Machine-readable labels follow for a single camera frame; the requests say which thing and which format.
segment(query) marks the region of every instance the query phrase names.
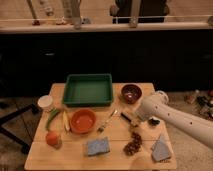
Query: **wooden table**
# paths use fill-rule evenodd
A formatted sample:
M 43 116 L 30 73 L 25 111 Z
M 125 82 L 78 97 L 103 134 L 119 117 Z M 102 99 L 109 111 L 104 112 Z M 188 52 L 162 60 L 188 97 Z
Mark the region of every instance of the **wooden table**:
M 66 132 L 62 125 L 62 112 L 52 121 L 50 129 L 61 133 L 62 147 L 58 150 L 45 142 L 47 131 L 45 123 L 48 113 L 43 112 L 39 122 L 34 141 L 25 163 L 26 170 L 143 170 L 143 169 L 176 169 L 176 159 L 173 154 L 171 142 L 166 130 L 165 123 L 161 120 L 156 127 L 151 127 L 143 122 L 136 131 L 141 135 L 143 144 L 140 152 L 133 156 L 126 156 L 124 146 L 131 141 L 129 123 L 120 117 L 120 112 L 128 108 L 135 110 L 143 97 L 154 92 L 153 84 L 137 83 L 142 89 L 142 98 L 134 104 L 128 105 L 121 98 L 121 88 L 124 84 L 113 84 L 114 102 L 107 107 L 92 107 L 97 116 L 94 131 L 85 135 L 75 135 Z M 71 117 L 79 108 L 67 108 L 61 103 L 65 84 L 53 84 L 50 95 L 54 99 L 54 105 L 68 111 Z M 106 120 L 109 114 L 117 109 L 119 114 L 111 118 L 103 133 L 96 130 Z M 164 162 L 154 162 L 151 158 L 151 146 L 156 142 L 160 134 L 164 134 L 172 157 Z M 99 156 L 88 157 L 85 155 L 85 144 L 88 140 L 108 137 L 110 152 Z

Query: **black tripod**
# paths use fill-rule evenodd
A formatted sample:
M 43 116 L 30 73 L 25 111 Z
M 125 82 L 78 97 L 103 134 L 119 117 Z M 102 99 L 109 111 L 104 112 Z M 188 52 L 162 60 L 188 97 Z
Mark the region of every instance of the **black tripod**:
M 11 132 L 9 132 L 8 130 L 6 130 L 5 128 L 2 127 L 2 125 L 8 121 L 10 121 L 11 119 L 21 115 L 22 113 L 28 111 L 28 110 L 32 110 L 33 114 L 36 114 L 39 112 L 38 108 L 34 105 L 34 104 L 30 104 L 22 109 L 19 109 L 15 112 L 12 112 L 6 116 L 3 116 L 0 118 L 0 133 L 4 134 L 5 136 L 7 136 L 8 138 L 14 140 L 15 142 L 17 142 L 18 144 L 22 145 L 21 148 L 21 152 L 24 154 L 27 154 L 30 150 L 30 146 L 25 143 L 23 140 L 19 139 L 18 137 L 16 137 L 14 134 L 12 134 Z

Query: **white cup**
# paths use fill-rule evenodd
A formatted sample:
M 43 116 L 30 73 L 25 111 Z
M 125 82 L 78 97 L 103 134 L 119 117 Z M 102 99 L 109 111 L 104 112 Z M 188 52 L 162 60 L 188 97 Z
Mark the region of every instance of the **white cup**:
M 53 110 L 53 98 L 50 95 L 42 96 L 38 99 L 38 106 L 42 108 L 45 112 L 50 112 Z

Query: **green tray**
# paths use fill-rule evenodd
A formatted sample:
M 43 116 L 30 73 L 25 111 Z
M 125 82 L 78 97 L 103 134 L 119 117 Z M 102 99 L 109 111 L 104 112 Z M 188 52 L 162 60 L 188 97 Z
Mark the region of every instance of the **green tray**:
M 110 74 L 69 75 L 62 103 L 67 106 L 109 106 L 113 101 Z

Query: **brown bowl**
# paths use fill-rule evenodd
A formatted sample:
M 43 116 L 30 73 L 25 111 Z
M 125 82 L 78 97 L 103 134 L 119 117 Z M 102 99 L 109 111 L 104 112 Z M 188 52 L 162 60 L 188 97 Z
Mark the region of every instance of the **brown bowl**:
M 121 94 L 128 104 L 134 104 L 142 95 L 141 89 L 135 84 L 126 84 Z

